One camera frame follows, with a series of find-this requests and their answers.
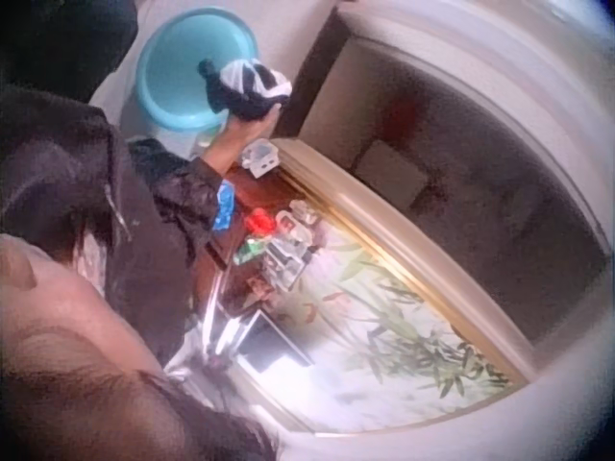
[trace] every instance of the towel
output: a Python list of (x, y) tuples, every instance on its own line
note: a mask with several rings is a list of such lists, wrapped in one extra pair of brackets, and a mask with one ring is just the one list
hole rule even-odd
[(228, 109), (244, 121), (264, 118), (276, 104), (285, 106), (292, 92), (291, 82), (282, 73), (258, 60), (233, 61), (220, 72), (210, 60), (203, 60), (198, 70), (207, 82), (213, 112)]

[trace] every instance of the plastic container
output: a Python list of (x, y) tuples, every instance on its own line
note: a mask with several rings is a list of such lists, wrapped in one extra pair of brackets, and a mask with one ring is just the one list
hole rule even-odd
[(168, 130), (215, 129), (227, 114), (214, 114), (209, 107), (199, 62), (208, 58), (220, 70), (231, 61), (257, 56), (254, 34), (234, 14), (217, 8), (184, 13), (161, 26), (145, 45), (136, 70), (138, 101)]

